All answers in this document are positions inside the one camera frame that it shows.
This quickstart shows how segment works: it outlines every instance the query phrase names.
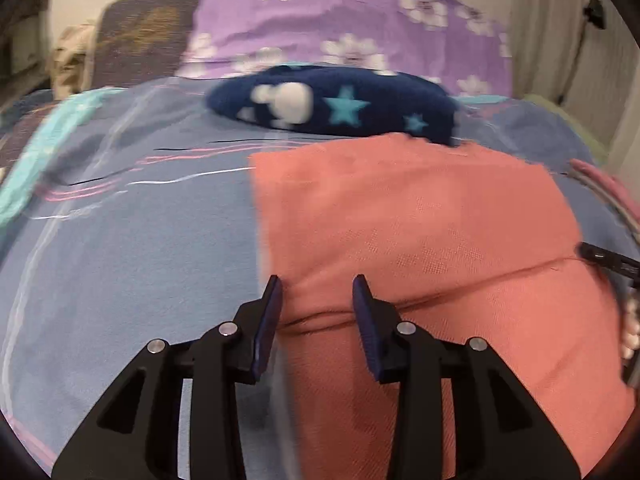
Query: white cartoon figure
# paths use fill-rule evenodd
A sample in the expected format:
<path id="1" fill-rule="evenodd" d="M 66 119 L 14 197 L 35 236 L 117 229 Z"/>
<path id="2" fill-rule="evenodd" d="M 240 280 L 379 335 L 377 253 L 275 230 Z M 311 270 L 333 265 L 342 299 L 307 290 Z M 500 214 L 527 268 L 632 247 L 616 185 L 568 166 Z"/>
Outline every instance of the white cartoon figure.
<path id="1" fill-rule="evenodd" d="M 280 130 L 306 123 L 314 110 L 314 93 L 310 86 L 303 83 L 258 85 L 251 92 L 251 101 L 268 104 L 270 112 L 276 117 L 271 121 L 271 126 Z"/>

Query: beige cloth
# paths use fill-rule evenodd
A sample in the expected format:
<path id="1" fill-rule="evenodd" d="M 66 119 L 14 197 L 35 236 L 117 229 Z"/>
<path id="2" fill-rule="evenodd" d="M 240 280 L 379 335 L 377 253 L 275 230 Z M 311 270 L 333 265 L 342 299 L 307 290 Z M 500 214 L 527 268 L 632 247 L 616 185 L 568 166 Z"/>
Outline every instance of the beige cloth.
<path id="1" fill-rule="evenodd" d="M 90 86 L 93 59 L 95 24 L 83 23 L 67 27 L 51 53 L 49 74 L 56 100 L 87 90 Z"/>

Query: orange cloth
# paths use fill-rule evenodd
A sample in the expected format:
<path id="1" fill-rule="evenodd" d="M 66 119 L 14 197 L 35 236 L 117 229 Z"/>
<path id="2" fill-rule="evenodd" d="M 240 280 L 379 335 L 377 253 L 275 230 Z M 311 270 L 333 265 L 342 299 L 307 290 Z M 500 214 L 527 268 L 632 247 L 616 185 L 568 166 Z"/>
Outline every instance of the orange cloth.
<path id="1" fill-rule="evenodd" d="M 366 368 L 351 281 L 437 338 L 482 336 L 564 438 L 583 474 L 634 406 L 620 380 L 609 285 L 575 256 L 580 233 L 556 184 L 472 143 L 403 134 L 253 156 L 270 272 L 285 285 L 281 341 L 305 480 L 382 480 L 394 385 Z M 454 427 L 444 402 L 445 475 Z"/>

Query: purple pillowcase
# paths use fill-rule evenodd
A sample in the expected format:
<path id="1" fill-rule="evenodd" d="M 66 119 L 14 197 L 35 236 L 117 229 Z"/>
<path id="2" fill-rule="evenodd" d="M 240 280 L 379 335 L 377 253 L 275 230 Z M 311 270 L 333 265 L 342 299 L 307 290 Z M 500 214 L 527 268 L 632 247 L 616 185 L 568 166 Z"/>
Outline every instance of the purple pillowcase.
<path id="1" fill-rule="evenodd" d="M 457 0 L 200 0 L 177 75 L 296 62 L 406 72 L 453 95 L 511 95 L 507 34 Z"/>

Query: navy blue pillow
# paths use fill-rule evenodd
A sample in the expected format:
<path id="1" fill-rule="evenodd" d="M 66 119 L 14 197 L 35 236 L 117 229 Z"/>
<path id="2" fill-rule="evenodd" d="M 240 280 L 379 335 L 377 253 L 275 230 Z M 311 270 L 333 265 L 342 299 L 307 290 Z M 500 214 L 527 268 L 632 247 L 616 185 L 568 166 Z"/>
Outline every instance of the navy blue pillow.
<path id="1" fill-rule="evenodd" d="M 229 79 L 207 105 L 267 128 L 347 137 L 406 132 L 447 145 L 457 109 L 441 87 L 417 76 L 296 64 Z"/>

